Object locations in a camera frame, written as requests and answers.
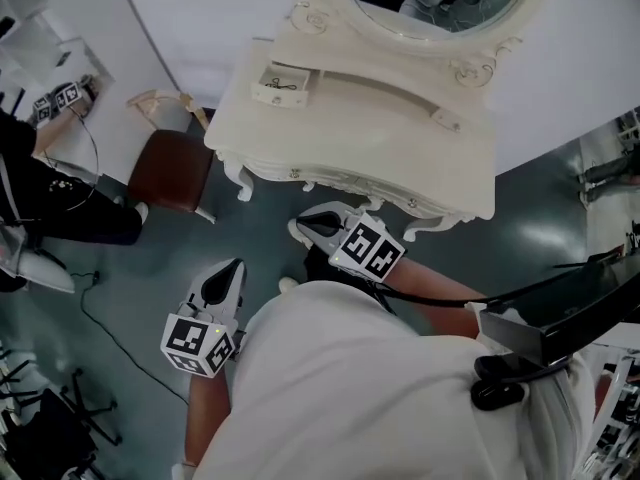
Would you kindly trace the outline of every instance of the vanity tabletop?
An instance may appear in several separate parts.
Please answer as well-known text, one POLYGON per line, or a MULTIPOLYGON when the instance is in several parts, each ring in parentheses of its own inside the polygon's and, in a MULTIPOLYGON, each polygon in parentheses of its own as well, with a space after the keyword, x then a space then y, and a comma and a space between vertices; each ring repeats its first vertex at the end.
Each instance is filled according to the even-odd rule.
POLYGON ((323 167, 408 190, 489 219, 494 213, 495 134, 461 121, 450 131, 424 101, 343 75, 320 78, 303 109, 251 97, 270 41, 254 40, 238 63, 205 144, 291 168, 323 167))

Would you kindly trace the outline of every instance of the shoe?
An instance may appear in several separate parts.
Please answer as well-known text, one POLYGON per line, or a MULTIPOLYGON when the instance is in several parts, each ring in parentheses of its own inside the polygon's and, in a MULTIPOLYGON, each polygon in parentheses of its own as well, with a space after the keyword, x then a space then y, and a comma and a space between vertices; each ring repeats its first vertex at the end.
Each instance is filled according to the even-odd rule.
POLYGON ((299 285, 300 283, 292 277, 283 277, 282 279, 280 279, 280 281, 278 281, 278 288, 280 289, 280 293, 290 292, 299 285))
POLYGON ((591 203, 589 202, 589 199, 587 199, 587 193, 584 190, 581 190, 578 192, 578 197, 580 197, 580 202, 582 203, 582 206, 584 206, 584 209, 588 210, 591 203))
POLYGON ((146 203, 138 203, 134 206, 135 210, 140 214, 140 218, 142 219, 142 224, 145 223, 147 217, 149 216, 149 206, 146 203))
POLYGON ((294 240, 300 242, 307 249, 311 249, 313 247, 313 242, 309 240, 296 226, 296 219, 291 219, 287 223, 287 229, 289 230, 289 234, 293 237, 294 240))

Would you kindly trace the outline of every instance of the forearm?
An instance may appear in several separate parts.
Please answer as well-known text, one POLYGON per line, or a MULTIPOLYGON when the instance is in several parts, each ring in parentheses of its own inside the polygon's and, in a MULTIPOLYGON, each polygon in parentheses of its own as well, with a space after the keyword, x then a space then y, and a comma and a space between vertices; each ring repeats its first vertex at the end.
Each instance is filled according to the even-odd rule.
POLYGON ((189 391, 185 460, 197 466, 213 436, 231 412, 225 372, 208 379, 194 375, 189 391))
POLYGON ((51 146, 69 128, 75 118, 71 109, 66 108, 50 123, 40 128, 33 154, 39 155, 51 146))
MULTIPOLYGON (((481 293, 407 258, 398 262, 385 284, 399 292, 430 299, 471 300, 484 297, 481 293)), ((478 336, 476 316, 469 310, 424 304, 416 304, 415 308, 431 322, 438 334, 474 339, 478 336)))

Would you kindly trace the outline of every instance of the person in white shirt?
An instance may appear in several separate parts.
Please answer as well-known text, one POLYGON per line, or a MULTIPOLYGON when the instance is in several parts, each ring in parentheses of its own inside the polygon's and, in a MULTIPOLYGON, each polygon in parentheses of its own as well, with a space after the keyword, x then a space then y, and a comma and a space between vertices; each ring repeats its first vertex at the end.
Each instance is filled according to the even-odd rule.
MULTIPOLYGON (((482 297, 404 258, 385 282, 421 297, 482 297)), ((192 377, 183 476, 570 478, 595 410, 579 358, 530 383, 521 403, 483 412, 470 397, 474 361, 492 352, 473 313, 416 306, 439 334, 422 337, 348 284, 312 281, 266 304, 247 327, 231 393, 222 373, 192 377), (558 379, 560 408, 542 389, 558 379)))

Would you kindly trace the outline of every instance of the person in black clothing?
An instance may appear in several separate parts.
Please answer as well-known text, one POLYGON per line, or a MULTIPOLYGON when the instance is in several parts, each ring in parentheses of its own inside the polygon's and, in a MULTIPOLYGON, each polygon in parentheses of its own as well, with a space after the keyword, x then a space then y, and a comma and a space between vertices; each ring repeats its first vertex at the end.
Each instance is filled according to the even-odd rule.
POLYGON ((630 155, 592 167, 578 176, 578 181, 585 185, 580 192, 580 200, 585 206, 602 196, 640 190, 640 149, 636 148, 630 155), (587 183, 600 184, 588 189, 587 183))
POLYGON ((123 208, 98 191, 92 193, 92 187, 83 181, 32 156, 46 149, 75 118, 65 109, 36 132, 0 110, 0 154, 21 222, 15 221, 5 190, 0 190, 0 217, 5 225, 22 224, 30 235, 39 237, 131 245, 148 212, 144 203, 136 209, 123 208))

